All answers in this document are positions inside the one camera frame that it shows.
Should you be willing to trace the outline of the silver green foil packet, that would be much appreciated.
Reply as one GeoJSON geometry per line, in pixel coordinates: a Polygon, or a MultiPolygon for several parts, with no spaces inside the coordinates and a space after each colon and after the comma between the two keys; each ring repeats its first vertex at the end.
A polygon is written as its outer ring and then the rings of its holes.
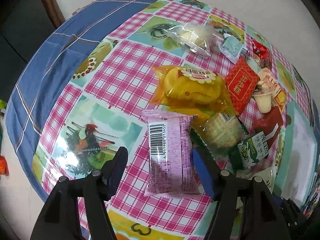
{"type": "Polygon", "coordinates": [[[223,42],[218,47],[222,55],[227,57],[233,64],[236,64],[241,56],[246,57],[248,53],[248,49],[241,41],[227,33],[223,35],[223,42]]]}

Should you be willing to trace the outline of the pink snack pack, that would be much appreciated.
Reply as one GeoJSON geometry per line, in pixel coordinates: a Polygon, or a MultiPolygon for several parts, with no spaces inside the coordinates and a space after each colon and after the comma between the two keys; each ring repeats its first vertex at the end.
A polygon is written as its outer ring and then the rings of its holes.
{"type": "Polygon", "coordinates": [[[141,114],[147,124],[149,178],[144,196],[187,198],[199,196],[191,161],[191,124],[196,115],[157,109],[141,114]]]}

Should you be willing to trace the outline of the green white biscuit packet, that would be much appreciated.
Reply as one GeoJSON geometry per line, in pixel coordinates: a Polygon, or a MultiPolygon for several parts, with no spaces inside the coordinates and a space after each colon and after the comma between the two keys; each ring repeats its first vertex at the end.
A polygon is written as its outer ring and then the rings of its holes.
{"type": "Polygon", "coordinates": [[[233,170],[250,169],[257,165],[269,153],[268,144],[263,131],[257,132],[229,151],[229,160],[233,170]]]}

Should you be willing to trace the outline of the red white snack packet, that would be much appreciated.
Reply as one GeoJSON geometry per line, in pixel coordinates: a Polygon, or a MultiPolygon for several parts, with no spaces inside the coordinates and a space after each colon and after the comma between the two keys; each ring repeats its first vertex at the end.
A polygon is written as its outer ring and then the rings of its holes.
{"type": "Polygon", "coordinates": [[[264,133],[268,148],[273,145],[282,126],[283,119],[278,107],[272,107],[262,118],[253,122],[254,131],[264,133]]]}

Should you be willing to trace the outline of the pink checkered fruit tablecloth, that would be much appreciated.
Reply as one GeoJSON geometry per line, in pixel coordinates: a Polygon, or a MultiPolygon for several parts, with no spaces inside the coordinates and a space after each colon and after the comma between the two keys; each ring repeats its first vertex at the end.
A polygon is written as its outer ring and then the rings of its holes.
{"type": "Polygon", "coordinates": [[[304,116],[319,129],[316,107],[293,65],[260,33],[231,15],[197,0],[140,0],[145,9],[128,20],[109,23],[105,37],[78,67],[44,125],[33,172],[46,193],[60,176],[83,178],[111,159],[120,146],[129,161],[107,210],[121,239],[203,239],[214,213],[209,197],[145,197],[148,139],[140,114],[152,109],[157,77],[152,68],[177,65],[227,76],[233,64],[213,47],[210,58],[188,53],[164,35],[179,23],[213,27],[219,37],[232,34],[247,48],[252,41],[271,52],[272,74],[304,116]]]}

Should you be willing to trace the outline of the cream orange egg roll pack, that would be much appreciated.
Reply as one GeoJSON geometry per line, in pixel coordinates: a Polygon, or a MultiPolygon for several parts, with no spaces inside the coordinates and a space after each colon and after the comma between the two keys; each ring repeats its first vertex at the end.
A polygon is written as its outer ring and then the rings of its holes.
{"type": "Polygon", "coordinates": [[[271,111],[272,107],[278,107],[280,113],[283,113],[287,92],[281,88],[268,68],[263,68],[258,76],[260,78],[257,84],[258,91],[253,93],[253,98],[257,103],[259,112],[266,114],[271,111]]]}

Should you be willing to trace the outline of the clear bag white pastry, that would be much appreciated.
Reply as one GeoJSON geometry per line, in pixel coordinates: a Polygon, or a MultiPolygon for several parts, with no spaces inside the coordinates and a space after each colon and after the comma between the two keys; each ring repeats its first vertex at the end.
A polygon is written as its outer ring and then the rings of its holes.
{"type": "Polygon", "coordinates": [[[195,25],[193,23],[173,26],[165,29],[164,33],[185,51],[189,51],[205,59],[210,57],[218,36],[214,27],[195,25]]]}

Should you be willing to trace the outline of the red crinkled candy bag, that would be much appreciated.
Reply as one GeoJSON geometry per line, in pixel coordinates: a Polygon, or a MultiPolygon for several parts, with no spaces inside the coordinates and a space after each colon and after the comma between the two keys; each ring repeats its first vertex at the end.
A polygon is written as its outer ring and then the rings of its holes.
{"type": "Polygon", "coordinates": [[[269,49],[253,39],[251,41],[253,49],[253,59],[260,68],[272,69],[272,56],[269,49]]]}

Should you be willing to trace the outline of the dark wooden door frame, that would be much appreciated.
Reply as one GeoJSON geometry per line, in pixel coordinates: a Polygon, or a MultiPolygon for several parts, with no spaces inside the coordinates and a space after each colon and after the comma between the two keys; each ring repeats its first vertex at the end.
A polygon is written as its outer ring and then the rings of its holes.
{"type": "Polygon", "coordinates": [[[65,22],[65,18],[58,6],[58,3],[56,0],[41,0],[45,11],[51,21],[51,23],[53,24],[53,26],[55,27],[55,29],[57,29],[58,27],[60,27],[64,22],[65,22]]]}

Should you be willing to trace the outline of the white tray teal rim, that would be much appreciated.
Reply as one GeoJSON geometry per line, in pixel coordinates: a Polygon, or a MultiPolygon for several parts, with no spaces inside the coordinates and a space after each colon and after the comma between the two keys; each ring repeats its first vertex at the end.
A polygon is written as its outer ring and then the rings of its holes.
{"type": "Polygon", "coordinates": [[[274,193],[302,207],[309,195],[317,162],[317,140],[308,119],[294,101],[287,104],[284,149],[274,193]]]}

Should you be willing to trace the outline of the clear green cracker pack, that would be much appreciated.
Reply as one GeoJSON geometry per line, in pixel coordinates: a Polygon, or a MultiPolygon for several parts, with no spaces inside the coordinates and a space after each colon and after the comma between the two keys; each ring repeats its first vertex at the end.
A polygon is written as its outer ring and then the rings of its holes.
{"type": "Polygon", "coordinates": [[[225,158],[228,152],[249,133],[236,115],[215,113],[198,116],[193,129],[205,142],[215,158],[225,158]]]}

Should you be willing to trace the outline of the red square snack packet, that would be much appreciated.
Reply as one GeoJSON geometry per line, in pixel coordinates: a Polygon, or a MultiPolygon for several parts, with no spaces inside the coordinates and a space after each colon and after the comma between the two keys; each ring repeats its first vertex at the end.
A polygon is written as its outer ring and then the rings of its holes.
{"type": "Polygon", "coordinates": [[[245,109],[259,80],[259,76],[245,59],[239,57],[225,78],[225,84],[237,115],[240,115],[245,109]]]}

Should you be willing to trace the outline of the yellow cake snack bag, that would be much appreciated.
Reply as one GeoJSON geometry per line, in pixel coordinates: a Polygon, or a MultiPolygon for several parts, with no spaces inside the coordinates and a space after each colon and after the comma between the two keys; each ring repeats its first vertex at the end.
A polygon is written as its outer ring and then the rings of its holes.
{"type": "Polygon", "coordinates": [[[225,82],[216,72],[172,65],[152,70],[158,84],[150,103],[236,115],[225,82]]]}

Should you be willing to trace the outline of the blue plaid under cloth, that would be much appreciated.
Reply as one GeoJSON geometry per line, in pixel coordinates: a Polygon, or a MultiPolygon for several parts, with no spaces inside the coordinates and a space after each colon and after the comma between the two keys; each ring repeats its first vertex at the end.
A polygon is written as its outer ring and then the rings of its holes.
{"type": "Polygon", "coordinates": [[[11,93],[5,126],[29,183],[45,201],[48,194],[32,172],[44,124],[76,68],[100,41],[157,0],[96,0],[56,29],[32,56],[11,93]]]}

